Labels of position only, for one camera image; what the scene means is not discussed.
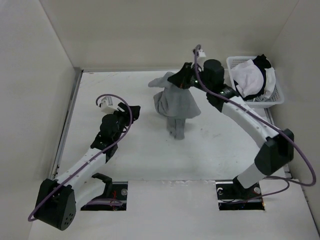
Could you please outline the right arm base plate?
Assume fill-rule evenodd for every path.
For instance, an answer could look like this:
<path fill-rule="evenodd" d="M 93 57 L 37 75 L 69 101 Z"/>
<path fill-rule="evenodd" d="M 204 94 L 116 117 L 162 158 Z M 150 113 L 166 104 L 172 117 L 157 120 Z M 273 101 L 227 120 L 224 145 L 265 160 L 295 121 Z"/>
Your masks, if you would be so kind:
<path fill-rule="evenodd" d="M 232 181 L 215 182 L 218 208 L 220 211 L 264 211 L 260 184 L 239 191 Z"/>

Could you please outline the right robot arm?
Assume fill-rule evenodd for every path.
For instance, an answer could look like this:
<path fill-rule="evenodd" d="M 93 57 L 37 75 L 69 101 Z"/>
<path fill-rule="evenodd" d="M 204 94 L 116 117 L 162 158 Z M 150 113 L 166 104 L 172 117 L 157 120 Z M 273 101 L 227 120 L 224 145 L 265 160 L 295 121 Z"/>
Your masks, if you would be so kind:
<path fill-rule="evenodd" d="M 264 121 L 246 105 L 224 83 L 224 70 L 218 60 L 206 60 L 203 68 L 186 62 L 168 81 L 180 89 L 195 87 L 206 92 L 209 103 L 235 121 L 259 147 L 254 162 L 232 180 L 231 190 L 238 199 L 249 199 L 255 184 L 265 178 L 275 179 L 274 173 L 293 159 L 294 134 Z"/>

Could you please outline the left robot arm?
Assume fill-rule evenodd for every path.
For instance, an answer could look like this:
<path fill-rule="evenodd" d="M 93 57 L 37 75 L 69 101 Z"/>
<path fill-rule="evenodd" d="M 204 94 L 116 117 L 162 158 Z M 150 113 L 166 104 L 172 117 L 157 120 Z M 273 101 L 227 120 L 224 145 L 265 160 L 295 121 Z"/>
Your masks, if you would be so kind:
<path fill-rule="evenodd" d="M 118 104 L 105 115 L 99 132 L 84 156 L 55 179 L 45 179 L 39 188 L 35 209 L 29 217 L 58 230 L 66 230 L 79 211 L 124 211 L 128 183 L 114 182 L 100 173 L 118 150 L 119 140 L 140 116 L 139 105 Z"/>

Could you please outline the grey tank top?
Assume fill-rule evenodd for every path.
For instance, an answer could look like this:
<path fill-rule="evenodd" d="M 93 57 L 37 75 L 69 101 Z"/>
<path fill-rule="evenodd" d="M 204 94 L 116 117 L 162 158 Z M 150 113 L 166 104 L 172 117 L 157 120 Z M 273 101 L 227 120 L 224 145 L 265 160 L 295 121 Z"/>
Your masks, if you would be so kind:
<path fill-rule="evenodd" d="M 166 72 L 164 76 L 155 78 L 148 83 L 149 88 L 163 90 L 153 96 L 155 111 L 166 117 L 166 129 L 175 140 L 185 138 L 187 119 L 193 119 L 201 114 L 189 89 L 182 89 L 169 82 L 173 72 Z"/>

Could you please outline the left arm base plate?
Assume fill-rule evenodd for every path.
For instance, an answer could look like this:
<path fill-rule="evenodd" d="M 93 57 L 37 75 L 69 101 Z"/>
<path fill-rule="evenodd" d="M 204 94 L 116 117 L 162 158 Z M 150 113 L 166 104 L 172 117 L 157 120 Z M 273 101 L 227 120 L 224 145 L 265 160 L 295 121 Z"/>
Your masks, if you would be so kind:
<path fill-rule="evenodd" d="M 110 190 L 90 200 L 83 205 L 81 211 L 118 212 L 127 210 L 128 182 L 113 182 Z"/>

